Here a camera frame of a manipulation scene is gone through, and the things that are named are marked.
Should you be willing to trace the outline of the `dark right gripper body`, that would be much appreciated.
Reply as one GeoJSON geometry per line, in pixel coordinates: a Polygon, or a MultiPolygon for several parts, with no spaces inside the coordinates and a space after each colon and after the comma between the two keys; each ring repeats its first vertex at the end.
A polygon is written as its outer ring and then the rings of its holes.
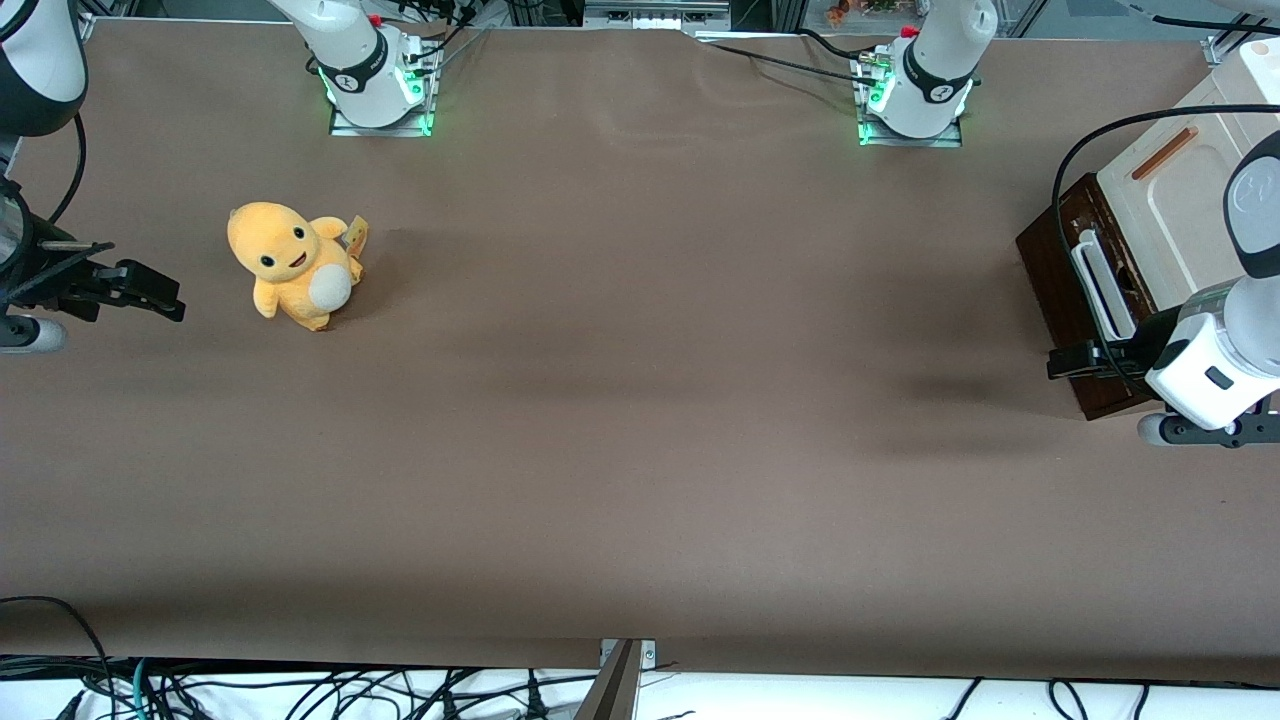
{"type": "Polygon", "coordinates": [[[3,263],[3,314],[12,307],[44,307],[82,322],[96,322],[96,302],[77,299],[73,284],[92,275],[91,258],[101,243],[79,241],[58,228],[36,228],[3,263]]]}

